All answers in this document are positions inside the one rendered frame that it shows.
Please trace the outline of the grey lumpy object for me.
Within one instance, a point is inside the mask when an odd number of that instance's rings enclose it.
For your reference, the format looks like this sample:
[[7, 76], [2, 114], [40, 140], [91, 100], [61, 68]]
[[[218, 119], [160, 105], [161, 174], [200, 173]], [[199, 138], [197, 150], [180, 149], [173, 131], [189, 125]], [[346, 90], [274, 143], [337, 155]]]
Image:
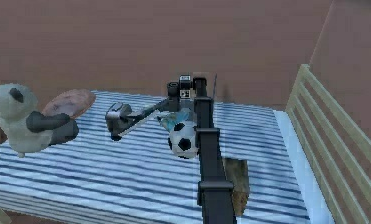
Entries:
[[133, 121], [128, 115], [132, 108], [126, 103], [114, 103], [106, 112], [105, 121], [107, 128], [112, 135], [118, 135], [128, 129]]

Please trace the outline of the bed with blue striped cover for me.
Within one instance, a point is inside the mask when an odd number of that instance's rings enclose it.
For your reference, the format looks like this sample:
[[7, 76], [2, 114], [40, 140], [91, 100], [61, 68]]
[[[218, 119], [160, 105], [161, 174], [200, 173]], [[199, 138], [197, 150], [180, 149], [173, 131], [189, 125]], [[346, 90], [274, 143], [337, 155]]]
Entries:
[[[229, 224], [226, 199], [197, 204], [197, 160], [174, 156], [154, 120], [112, 141], [101, 92], [76, 140], [19, 158], [0, 146], [0, 211], [66, 224]], [[219, 103], [222, 153], [249, 167], [236, 224], [371, 224], [371, 140], [302, 65], [287, 107]]]

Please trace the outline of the black and white panda toy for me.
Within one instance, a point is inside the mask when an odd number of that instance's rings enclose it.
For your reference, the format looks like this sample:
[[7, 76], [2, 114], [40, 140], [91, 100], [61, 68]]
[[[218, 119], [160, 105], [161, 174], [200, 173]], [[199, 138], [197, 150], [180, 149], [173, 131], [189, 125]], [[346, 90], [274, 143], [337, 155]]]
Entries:
[[47, 116], [38, 108], [36, 95], [27, 86], [0, 85], [0, 128], [20, 158], [49, 146], [74, 140], [79, 127], [65, 113]]

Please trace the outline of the brown mottled block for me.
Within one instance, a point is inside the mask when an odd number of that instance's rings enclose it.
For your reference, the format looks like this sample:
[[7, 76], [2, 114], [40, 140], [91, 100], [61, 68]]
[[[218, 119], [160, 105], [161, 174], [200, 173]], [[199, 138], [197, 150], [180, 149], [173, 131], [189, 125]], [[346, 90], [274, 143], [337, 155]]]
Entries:
[[236, 216], [244, 214], [249, 194], [249, 176], [246, 160], [223, 158], [225, 175], [233, 183], [232, 203]]

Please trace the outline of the light blue crumpled object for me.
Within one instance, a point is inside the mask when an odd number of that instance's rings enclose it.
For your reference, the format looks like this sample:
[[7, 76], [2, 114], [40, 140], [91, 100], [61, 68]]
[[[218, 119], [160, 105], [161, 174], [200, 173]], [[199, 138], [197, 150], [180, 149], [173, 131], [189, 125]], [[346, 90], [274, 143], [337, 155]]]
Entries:
[[191, 116], [191, 111], [186, 108], [181, 109], [178, 112], [170, 112], [167, 115], [157, 116], [156, 120], [168, 132], [171, 132], [173, 128], [179, 123], [194, 122]]

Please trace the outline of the black and white soccer ball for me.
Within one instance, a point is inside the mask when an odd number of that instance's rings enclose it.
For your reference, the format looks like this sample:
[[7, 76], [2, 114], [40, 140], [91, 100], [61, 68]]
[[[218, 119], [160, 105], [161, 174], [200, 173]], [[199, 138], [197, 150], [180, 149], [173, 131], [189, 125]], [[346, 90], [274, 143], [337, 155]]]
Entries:
[[180, 158], [192, 159], [198, 155], [198, 147], [195, 143], [195, 123], [183, 121], [174, 126], [169, 134], [169, 146], [171, 151]]

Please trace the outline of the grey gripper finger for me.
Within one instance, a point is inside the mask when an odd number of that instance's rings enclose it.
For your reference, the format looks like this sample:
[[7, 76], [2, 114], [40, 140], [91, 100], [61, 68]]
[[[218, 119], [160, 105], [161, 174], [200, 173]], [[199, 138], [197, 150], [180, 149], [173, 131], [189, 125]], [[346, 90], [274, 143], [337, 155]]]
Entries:
[[159, 114], [159, 111], [155, 111], [153, 112], [151, 115], [149, 115], [148, 117], [146, 117], [145, 119], [142, 119], [142, 120], [134, 120], [132, 121], [131, 123], [131, 126], [126, 129], [125, 131], [123, 131], [122, 133], [118, 134], [118, 135], [112, 135], [110, 133], [110, 137], [113, 141], [120, 141], [126, 134], [128, 134], [129, 132], [131, 132], [132, 130], [140, 127], [141, 125], [143, 125], [145, 122], [147, 122], [149, 119], [157, 116]]
[[134, 120], [142, 120], [151, 115], [153, 112], [157, 110], [162, 110], [166, 105], [168, 104], [168, 100], [162, 100], [158, 102], [157, 104], [154, 104], [152, 106], [145, 107], [144, 109], [141, 109], [139, 111], [131, 112], [127, 115], [124, 115], [124, 118], [126, 119], [134, 119]]

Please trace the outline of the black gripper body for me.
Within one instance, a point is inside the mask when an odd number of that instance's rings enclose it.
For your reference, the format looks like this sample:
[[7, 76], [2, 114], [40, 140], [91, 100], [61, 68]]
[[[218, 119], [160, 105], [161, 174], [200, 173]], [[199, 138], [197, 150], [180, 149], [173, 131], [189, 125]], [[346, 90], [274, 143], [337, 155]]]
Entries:
[[177, 112], [180, 108], [179, 84], [177, 82], [167, 84], [167, 95], [167, 109], [170, 112]]

